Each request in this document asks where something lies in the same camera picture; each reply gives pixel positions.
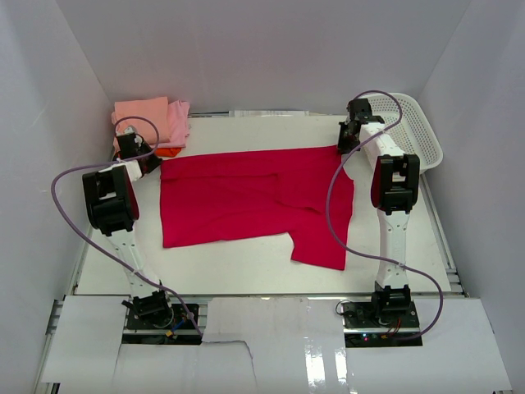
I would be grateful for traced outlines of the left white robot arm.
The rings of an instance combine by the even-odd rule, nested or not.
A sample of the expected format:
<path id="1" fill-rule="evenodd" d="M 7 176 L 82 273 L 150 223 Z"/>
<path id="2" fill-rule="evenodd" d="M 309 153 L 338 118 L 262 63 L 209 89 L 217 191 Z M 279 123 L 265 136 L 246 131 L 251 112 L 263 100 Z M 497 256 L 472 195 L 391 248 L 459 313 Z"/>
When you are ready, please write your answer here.
<path id="1" fill-rule="evenodd" d="M 131 300 L 124 305 L 154 327 L 163 328 L 173 318 L 173 307 L 159 287 L 162 282 L 147 267 L 138 249 L 134 230 L 139 220 L 139 205 L 133 183 L 160 166 L 162 160 L 129 126 L 117 136 L 121 161 L 82 176 L 84 200 L 90 224 L 100 230 L 112 246 L 130 286 Z"/>

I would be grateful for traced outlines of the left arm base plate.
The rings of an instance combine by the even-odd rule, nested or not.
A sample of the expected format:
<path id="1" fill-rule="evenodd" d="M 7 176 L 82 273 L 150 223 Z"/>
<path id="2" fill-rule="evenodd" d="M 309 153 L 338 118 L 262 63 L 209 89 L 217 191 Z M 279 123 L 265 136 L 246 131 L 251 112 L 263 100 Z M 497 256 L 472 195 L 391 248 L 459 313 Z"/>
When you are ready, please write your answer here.
<path id="1" fill-rule="evenodd" d="M 199 346 L 201 336 L 190 322 L 189 314 L 180 304 L 172 304 L 171 312 L 157 322 L 140 319 L 128 310 L 121 343 L 125 345 Z"/>

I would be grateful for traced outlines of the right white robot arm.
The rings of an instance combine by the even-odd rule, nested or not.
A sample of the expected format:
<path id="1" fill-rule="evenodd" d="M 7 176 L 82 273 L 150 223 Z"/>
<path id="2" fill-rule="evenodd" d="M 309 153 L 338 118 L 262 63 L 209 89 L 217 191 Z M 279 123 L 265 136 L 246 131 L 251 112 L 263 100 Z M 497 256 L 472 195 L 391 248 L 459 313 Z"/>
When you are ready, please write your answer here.
<path id="1" fill-rule="evenodd" d="M 411 305 L 405 270 L 409 215 L 418 201 L 419 157 L 403 151 L 386 133 L 383 118 L 372 113 L 366 98 L 349 101 L 348 116 L 340 123 L 337 149 L 349 153 L 359 144 L 373 170 L 371 202 L 380 227 L 380 266 L 372 294 L 370 315 L 383 328 L 391 326 Z"/>

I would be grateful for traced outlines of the red t shirt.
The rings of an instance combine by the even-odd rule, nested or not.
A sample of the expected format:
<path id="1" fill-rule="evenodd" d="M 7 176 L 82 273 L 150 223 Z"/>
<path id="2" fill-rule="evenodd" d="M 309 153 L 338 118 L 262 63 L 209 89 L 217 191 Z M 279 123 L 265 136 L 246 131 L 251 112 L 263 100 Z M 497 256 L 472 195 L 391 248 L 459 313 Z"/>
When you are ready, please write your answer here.
<path id="1" fill-rule="evenodd" d="M 354 182 L 336 147 L 215 153 L 161 165 L 162 245 L 288 234 L 291 260 L 345 269 Z"/>

